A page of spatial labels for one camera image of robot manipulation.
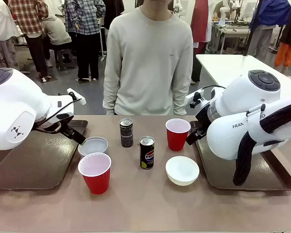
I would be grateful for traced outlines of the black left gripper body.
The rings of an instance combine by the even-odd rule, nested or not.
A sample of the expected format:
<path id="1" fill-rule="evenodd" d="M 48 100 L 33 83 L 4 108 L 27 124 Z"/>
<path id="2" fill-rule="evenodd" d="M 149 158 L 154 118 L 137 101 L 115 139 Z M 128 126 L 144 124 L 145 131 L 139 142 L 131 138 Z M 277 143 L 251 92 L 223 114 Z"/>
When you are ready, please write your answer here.
<path id="1" fill-rule="evenodd" d="M 42 128 L 38 126 L 38 124 L 34 124 L 34 130 L 41 133 L 49 133 L 49 134 L 74 134 L 74 129 L 69 125 L 71 118 L 62 119 L 51 126 L 46 128 Z"/>

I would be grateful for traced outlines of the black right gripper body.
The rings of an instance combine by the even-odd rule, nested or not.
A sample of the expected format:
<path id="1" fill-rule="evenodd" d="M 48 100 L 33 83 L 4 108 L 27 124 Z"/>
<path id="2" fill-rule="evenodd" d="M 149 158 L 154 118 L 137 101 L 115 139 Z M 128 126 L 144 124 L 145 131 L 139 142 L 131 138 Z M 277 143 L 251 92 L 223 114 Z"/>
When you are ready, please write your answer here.
<path id="1" fill-rule="evenodd" d="M 208 108 L 210 104 L 204 104 L 202 107 L 199 108 L 197 111 L 197 114 L 195 115 L 195 118 L 198 121 L 197 129 L 203 133 L 207 133 L 207 129 L 210 126 L 210 120 L 208 117 Z"/>

